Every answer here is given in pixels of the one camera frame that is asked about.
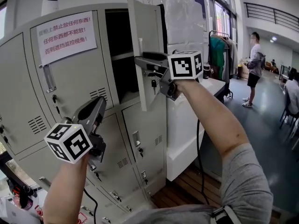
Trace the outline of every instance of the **hand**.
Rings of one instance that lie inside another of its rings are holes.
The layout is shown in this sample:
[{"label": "hand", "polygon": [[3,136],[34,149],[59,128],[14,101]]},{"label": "hand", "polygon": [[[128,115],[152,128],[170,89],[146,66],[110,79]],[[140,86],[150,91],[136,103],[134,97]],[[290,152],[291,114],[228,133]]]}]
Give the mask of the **hand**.
[{"label": "hand", "polygon": [[195,80],[175,80],[174,81],[174,84],[176,84],[177,85],[177,87],[178,87],[178,91],[179,92],[184,92],[184,90],[185,90],[185,85],[186,84],[189,84],[189,83],[192,83],[192,82],[196,82]]}]

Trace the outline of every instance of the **ventilation slot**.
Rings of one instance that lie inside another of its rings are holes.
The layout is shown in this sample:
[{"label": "ventilation slot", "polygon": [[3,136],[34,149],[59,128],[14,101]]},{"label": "ventilation slot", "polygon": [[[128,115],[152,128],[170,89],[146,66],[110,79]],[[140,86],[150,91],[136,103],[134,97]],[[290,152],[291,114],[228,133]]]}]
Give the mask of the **ventilation slot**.
[{"label": "ventilation slot", "polygon": [[155,145],[157,146],[159,143],[162,142],[162,135],[155,139]]},{"label": "ventilation slot", "polygon": [[122,161],[119,161],[119,162],[117,163],[117,165],[118,165],[119,168],[122,168],[122,167],[123,167]]},{"label": "ventilation slot", "polygon": [[102,89],[99,89],[99,90],[96,90],[96,91],[93,91],[90,94],[90,98],[93,99],[93,98],[96,98],[98,96],[102,96],[105,98],[105,100],[107,101],[107,94],[106,94],[106,90],[105,88],[102,88]]},{"label": "ventilation slot", "polygon": [[129,162],[128,162],[127,158],[124,158],[122,161],[119,161],[117,163],[117,165],[118,165],[119,168],[122,168],[123,166],[126,166],[128,163]]},{"label": "ventilation slot", "polygon": [[40,116],[32,119],[31,121],[28,122],[28,124],[34,134],[38,134],[39,132],[47,128],[43,119]]}]

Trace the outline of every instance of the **black cable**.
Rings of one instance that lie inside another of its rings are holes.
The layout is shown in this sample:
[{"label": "black cable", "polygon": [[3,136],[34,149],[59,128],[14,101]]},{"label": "black cable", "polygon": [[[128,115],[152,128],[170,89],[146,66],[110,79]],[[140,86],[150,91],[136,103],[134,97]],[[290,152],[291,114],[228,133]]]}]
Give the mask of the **black cable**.
[{"label": "black cable", "polygon": [[197,159],[198,159],[198,163],[199,163],[199,171],[201,172],[201,179],[202,179],[201,194],[204,196],[204,198],[206,200],[206,203],[208,205],[210,205],[210,203],[209,203],[209,201],[207,199],[207,196],[205,195],[205,192],[204,192],[204,188],[205,188],[205,176],[204,176],[204,169],[202,167],[201,157],[200,157],[200,152],[199,152],[199,124],[200,124],[200,121],[197,120],[196,145],[197,145]]},{"label": "black cable", "polygon": [[95,220],[95,214],[96,214],[96,211],[97,211],[97,208],[98,208],[98,203],[97,203],[97,201],[96,200],[94,200],[94,198],[92,197],[92,196],[90,196],[89,194],[88,194],[88,192],[84,189],[84,192],[85,192],[85,194],[90,198],[90,199],[92,199],[93,201],[94,201],[94,203],[95,203],[95,208],[94,208],[94,211],[93,211],[93,223],[94,224],[97,224],[96,223],[96,220]]}]

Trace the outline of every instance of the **paper sign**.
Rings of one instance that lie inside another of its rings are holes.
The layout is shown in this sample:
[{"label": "paper sign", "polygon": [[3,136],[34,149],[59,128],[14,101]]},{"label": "paper sign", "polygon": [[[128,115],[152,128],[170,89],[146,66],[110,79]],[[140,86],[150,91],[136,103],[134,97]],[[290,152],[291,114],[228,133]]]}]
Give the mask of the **paper sign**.
[{"label": "paper sign", "polygon": [[97,48],[93,13],[85,12],[58,18],[36,27],[42,65]]}]

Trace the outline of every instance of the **white t-shirt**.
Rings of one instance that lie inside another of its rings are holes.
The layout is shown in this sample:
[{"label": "white t-shirt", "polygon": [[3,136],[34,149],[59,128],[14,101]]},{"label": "white t-shirt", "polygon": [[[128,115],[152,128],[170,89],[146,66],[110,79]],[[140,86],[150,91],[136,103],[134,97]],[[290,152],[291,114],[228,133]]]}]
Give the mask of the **white t-shirt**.
[{"label": "white t-shirt", "polygon": [[255,45],[253,46],[253,48],[251,49],[251,52],[250,52],[250,61],[252,61],[254,55],[255,55],[257,52],[262,53],[262,49],[261,49],[261,45],[260,45],[260,44],[255,44]]},{"label": "white t-shirt", "polygon": [[288,80],[285,83],[286,89],[290,96],[291,103],[288,106],[289,111],[292,114],[297,114],[299,112],[299,85],[295,80]]}]

